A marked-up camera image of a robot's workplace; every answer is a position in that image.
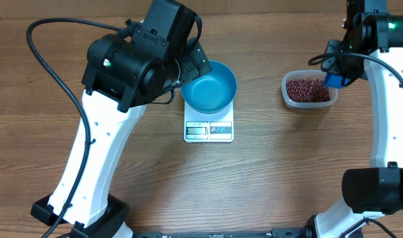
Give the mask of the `clear plastic container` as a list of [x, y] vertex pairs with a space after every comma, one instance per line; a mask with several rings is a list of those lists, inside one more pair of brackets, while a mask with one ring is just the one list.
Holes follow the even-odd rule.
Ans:
[[283, 100], [292, 109], [319, 109], [332, 106], [338, 98], [338, 90], [326, 87], [325, 72], [298, 70], [287, 73], [281, 82]]

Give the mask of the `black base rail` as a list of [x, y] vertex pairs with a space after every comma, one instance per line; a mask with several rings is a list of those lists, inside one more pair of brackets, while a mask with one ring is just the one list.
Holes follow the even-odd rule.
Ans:
[[218, 232], [189, 232], [189, 233], [161, 233], [139, 232], [135, 238], [313, 238], [311, 228], [286, 227], [273, 228], [270, 231], [218, 231]]

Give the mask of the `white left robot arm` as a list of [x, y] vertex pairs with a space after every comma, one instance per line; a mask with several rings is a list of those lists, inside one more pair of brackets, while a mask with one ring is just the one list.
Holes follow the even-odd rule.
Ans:
[[108, 27], [87, 51], [85, 90], [72, 102], [81, 121], [56, 189], [30, 211], [70, 237], [132, 237], [129, 207], [109, 193], [124, 146], [148, 104], [211, 71], [193, 28], [201, 18], [177, 1], [156, 0], [141, 21]]

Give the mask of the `white digital kitchen scale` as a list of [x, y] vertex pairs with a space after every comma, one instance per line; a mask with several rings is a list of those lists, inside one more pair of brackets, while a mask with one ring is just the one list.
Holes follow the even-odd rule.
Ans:
[[215, 114], [202, 114], [184, 104], [184, 141], [187, 143], [231, 143], [235, 137], [231, 102]]

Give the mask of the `red beans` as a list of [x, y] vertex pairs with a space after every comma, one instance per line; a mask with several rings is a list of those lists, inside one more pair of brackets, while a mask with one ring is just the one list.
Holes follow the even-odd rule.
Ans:
[[288, 97], [294, 102], [327, 102], [330, 91], [320, 79], [300, 79], [286, 82]]

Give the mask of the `blue plastic measuring scoop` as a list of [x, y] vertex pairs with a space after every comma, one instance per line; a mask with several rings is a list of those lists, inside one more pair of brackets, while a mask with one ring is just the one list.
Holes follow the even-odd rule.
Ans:
[[334, 75], [331, 73], [327, 73], [324, 79], [325, 87], [332, 87], [335, 89], [342, 89], [350, 82], [349, 79], [341, 75]]

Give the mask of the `teal metal bowl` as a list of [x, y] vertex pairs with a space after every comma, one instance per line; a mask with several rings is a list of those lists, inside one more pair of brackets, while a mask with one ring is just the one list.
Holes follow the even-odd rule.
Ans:
[[223, 63], [209, 60], [211, 72], [181, 87], [191, 108], [202, 114], [215, 114], [231, 104], [237, 95], [237, 78]]

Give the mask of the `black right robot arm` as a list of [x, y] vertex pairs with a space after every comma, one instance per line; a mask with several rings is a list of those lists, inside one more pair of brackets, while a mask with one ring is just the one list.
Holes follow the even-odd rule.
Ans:
[[360, 237], [361, 227], [403, 210], [403, 15], [387, 11], [386, 1], [348, 1], [342, 40], [309, 60], [320, 65], [329, 86], [369, 82], [373, 148], [366, 169], [349, 169], [342, 197], [313, 216], [306, 237]]

